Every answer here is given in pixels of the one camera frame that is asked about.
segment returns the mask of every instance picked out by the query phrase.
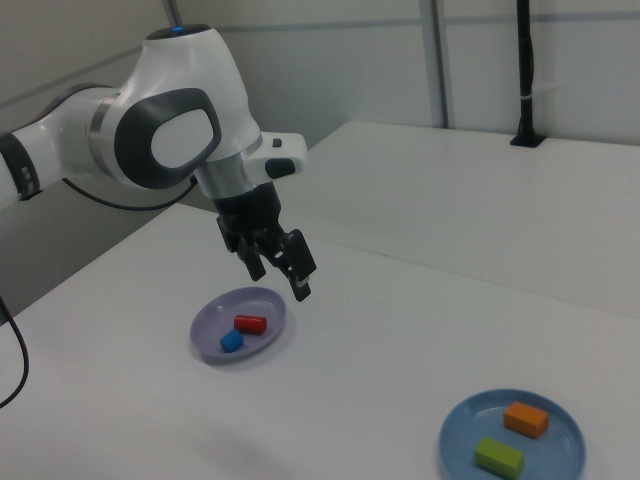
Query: black pole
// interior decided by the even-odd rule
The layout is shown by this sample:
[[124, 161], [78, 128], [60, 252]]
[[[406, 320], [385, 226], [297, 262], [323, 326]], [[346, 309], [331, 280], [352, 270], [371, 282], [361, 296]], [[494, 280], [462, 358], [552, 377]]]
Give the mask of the black pole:
[[518, 54], [520, 57], [520, 124], [511, 145], [535, 148], [545, 139], [533, 129], [533, 44], [529, 0], [518, 0]]

